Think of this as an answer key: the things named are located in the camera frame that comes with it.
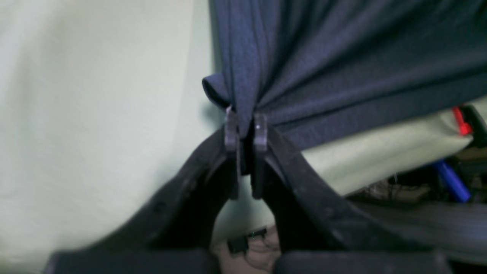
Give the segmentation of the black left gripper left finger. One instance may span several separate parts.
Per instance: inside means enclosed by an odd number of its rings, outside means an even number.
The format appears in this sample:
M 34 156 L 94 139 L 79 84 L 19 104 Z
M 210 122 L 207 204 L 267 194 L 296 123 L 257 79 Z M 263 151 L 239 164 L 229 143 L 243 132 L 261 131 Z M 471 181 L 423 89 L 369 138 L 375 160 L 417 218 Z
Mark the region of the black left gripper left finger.
M 204 140 L 177 175 L 122 227 L 101 241 L 54 253 L 47 274 L 219 274 L 209 251 L 215 220 L 238 197 L 237 116 Z

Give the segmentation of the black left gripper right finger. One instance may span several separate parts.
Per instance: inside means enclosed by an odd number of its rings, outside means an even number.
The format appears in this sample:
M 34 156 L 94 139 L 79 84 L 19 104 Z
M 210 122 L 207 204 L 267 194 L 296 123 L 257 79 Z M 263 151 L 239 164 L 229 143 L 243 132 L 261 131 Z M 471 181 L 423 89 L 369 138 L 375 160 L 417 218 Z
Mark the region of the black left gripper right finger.
M 281 256 L 274 274 L 450 274 L 432 246 L 414 241 L 337 194 L 301 152 L 268 125 L 253 121 L 252 195 L 275 217 Z

